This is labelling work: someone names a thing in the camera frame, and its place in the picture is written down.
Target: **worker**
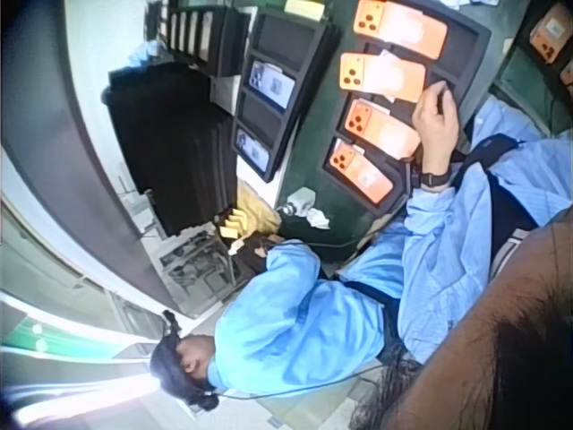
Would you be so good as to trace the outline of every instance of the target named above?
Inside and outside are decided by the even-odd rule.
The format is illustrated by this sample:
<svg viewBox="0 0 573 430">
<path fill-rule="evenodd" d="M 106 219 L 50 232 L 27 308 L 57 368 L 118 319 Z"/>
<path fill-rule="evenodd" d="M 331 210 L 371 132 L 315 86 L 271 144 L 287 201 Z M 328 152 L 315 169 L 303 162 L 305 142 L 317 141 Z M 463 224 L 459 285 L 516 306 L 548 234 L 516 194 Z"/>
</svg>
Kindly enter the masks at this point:
<svg viewBox="0 0 573 430">
<path fill-rule="evenodd" d="M 546 139 L 490 96 L 475 116 L 470 154 L 452 167 L 458 114 L 445 82 L 423 94 L 413 122 L 425 183 L 406 205 L 398 334 L 423 364 L 527 234 L 571 206 L 573 133 Z"/>
<path fill-rule="evenodd" d="M 275 246 L 267 270 L 228 307 L 214 337 L 179 339 L 166 314 L 171 330 L 153 352 L 151 372 L 165 391 L 205 410 L 218 405 L 216 389 L 287 395 L 348 377 L 381 355 L 385 320 L 398 318 L 406 236 L 395 223 L 337 280 L 319 279 L 321 261 L 302 242 Z M 396 327 L 387 331 L 398 337 Z"/>
<path fill-rule="evenodd" d="M 571 303 L 569 210 L 524 240 L 424 367 L 393 362 L 350 428 L 571 428 Z"/>
<path fill-rule="evenodd" d="M 410 354 L 389 360 L 351 428 L 570 424 L 571 131 L 545 139 L 489 97 L 453 169 L 458 120 L 444 88 L 428 89 L 413 118 L 430 175 L 407 204 L 398 333 Z"/>
<path fill-rule="evenodd" d="M 267 271 L 227 309 L 214 337 L 180 340 L 175 329 L 159 343 L 151 371 L 166 391 L 210 410 L 215 389 L 311 389 L 382 358 L 396 339 L 422 364 L 503 266 L 507 258 L 494 255 L 517 241 L 514 233 L 524 237 L 570 206 L 568 135 L 544 141 L 525 116 L 491 98 L 475 119 L 474 151 L 451 171 L 458 116 L 445 82 L 423 94 L 413 120 L 424 175 L 405 222 L 335 280 L 318 279 L 320 261 L 300 242 L 272 249 Z"/>
</svg>

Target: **orange device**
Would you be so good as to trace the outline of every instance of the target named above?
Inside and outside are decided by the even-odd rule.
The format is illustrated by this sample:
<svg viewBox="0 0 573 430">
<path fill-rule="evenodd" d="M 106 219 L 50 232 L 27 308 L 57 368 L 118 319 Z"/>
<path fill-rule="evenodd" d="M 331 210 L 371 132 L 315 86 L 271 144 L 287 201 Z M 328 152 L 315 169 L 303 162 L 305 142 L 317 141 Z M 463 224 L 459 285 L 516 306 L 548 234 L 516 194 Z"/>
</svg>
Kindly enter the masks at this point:
<svg viewBox="0 0 573 430">
<path fill-rule="evenodd" d="M 378 204 L 394 185 L 354 146 L 337 140 L 330 165 L 342 173 L 373 202 Z"/>
<path fill-rule="evenodd" d="M 345 128 L 395 159 L 411 157 L 420 144 L 420 136 L 412 127 L 364 99 L 352 102 Z"/>
<path fill-rule="evenodd" d="M 572 35 L 573 17 L 567 7 L 557 3 L 534 27 L 529 41 L 551 65 Z"/>
<path fill-rule="evenodd" d="M 565 66 L 560 76 L 569 94 L 573 97 L 573 60 L 569 61 L 569 64 Z"/>
<path fill-rule="evenodd" d="M 401 4 L 360 0 L 355 33 L 407 47 L 435 60 L 440 57 L 448 26 Z"/>
<path fill-rule="evenodd" d="M 426 68 L 388 51 L 379 56 L 343 54 L 340 58 L 340 88 L 370 92 L 416 103 L 423 91 Z"/>
</svg>

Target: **cable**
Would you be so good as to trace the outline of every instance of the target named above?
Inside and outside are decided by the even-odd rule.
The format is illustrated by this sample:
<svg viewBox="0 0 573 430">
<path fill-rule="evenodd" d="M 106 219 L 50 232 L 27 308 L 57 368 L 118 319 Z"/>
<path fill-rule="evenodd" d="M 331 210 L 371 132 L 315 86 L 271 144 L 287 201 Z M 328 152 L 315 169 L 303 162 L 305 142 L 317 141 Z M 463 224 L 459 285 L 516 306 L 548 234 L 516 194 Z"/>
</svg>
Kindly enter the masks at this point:
<svg viewBox="0 0 573 430">
<path fill-rule="evenodd" d="M 281 242 L 280 244 L 267 245 L 266 248 L 272 249 L 275 246 L 289 246 L 289 245 L 306 245 L 306 246 L 314 246 L 314 247 L 319 247 L 319 248 L 346 248 L 347 246 L 357 244 L 358 242 L 360 242 L 361 240 L 363 240 L 367 237 L 372 237 L 376 233 L 380 233 L 386 227 L 387 227 L 387 225 L 384 225 L 383 227 L 380 227 L 380 228 L 376 228 L 374 231 L 371 231 L 370 233 L 368 233 L 364 236 L 351 239 L 348 242 L 345 242 L 344 244 L 323 244 L 321 242 L 300 242 L 300 243 L 294 243 L 293 244 L 293 243 Z"/>
<path fill-rule="evenodd" d="M 131 191 L 126 191 L 124 193 L 117 193 L 117 195 L 121 197 L 121 196 L 124 196 L 127 194 L 132 194 L 132 193 L 137 193 L 137 192 L 138 192 L 137 190 L 131 190 Z"/>
<path fill-rule="evenodd" d="M 291 391 L 275 392 L 274 394 L 262 394 L 260 396 L 252 396 L 252 397 L 227 396 L 226 394 L 217 394 L 217 395 L 219 397 L 224 397 L 225 399 L 231 399 L 231 400 L 260 400 L 260 399 L 268 399 L 269 397 L 286 396 L 287 394 L 295 394 L 295 393 L 301 392 L 301 391 L 309 391 L 309 390 L 316 390 L 316 389 L 324 388 L 324 387 L 330 387 L 331 385 L 336 385 L 337 383 L 343 383 L 344 381 L 348 381 L 349 379 L 356 378 L 357 376 L 360 376 L 361 374 L 367 374 L 368 372 L 371 372 L 372 370 L 382 369 L 383 367 L 384 367 L 384 365 L 377 365 L 375 367 L 371 367 L 370 369 L 363 370 L 362 372 L 358 372 L 357 374 L 351 374 L 350 376 L 347 376 L 346 378 L 340 379 L 340 380 L 335 381 L 333 383 L 323 383 L 321 385 L 314 385 L 313 387 L 299 388 L 299 389 L 291 390 Z"/>
</svg>

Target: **black apron strap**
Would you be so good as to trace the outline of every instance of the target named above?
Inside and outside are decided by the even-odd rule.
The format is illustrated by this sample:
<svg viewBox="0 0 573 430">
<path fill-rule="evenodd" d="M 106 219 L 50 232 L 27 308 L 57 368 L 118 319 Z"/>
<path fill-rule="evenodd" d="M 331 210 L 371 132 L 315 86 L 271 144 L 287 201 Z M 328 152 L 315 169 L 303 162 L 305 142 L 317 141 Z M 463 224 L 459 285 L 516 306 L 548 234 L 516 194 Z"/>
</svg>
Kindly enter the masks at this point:
<svg viewBox="0 0 573 430">
<path fill-rule="evenodd" d="M 479 142 L 465 158 L 458 174 L 454 177 L 451 185 L 459 190 L 467 170 L 475 163 L 480 163 L 484 171 L 493 166 L 502 155 L 519 147 L 519 142 L 505 134 L 495 134 Z"/>
<path fill-rule="evenodd" d="M 398 310 L 400 308 L 400 300 L 362 282 L 349 281 L 345 282 L 344 285 L 382 305 L 382 316 L 384 317 L 384 346 L 376 358 L 383 365 L 389 365 L 396 354 L 400 356 L 404 355 L 406 353 L 406 346 L 398 335 Z"/>
<path fill-rule="evenodd" d="M 503 188 L 498 178 L 489 171 L 489 168 L 498 162 L 501 156 L 518 147 L 519 142 L 505 134 L 495 134 L 488 137 L 479 142 L 474 150 L 467 155 L 452 182 L 452 186 L 458 191 L 467 170 L 475 163 L 482 165 L 490 184 L 492 196 L 492 262 L 517 229 L 532 231 L 538 227 L 519 200 Z"/>
</svg>

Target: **workstation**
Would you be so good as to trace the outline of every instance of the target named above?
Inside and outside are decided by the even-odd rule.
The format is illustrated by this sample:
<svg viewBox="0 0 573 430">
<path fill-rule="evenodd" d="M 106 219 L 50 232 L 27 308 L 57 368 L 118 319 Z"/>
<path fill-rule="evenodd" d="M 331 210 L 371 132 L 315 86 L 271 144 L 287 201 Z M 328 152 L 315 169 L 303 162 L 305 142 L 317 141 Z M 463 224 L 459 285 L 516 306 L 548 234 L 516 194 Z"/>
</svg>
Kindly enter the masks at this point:
<svg viewBox="0 0 573 430">
<path fill-rule="evenodd" d="M 104 3 L 3 24 L 15 428 L 564 417 L 569 0 Z"/>
</svg>

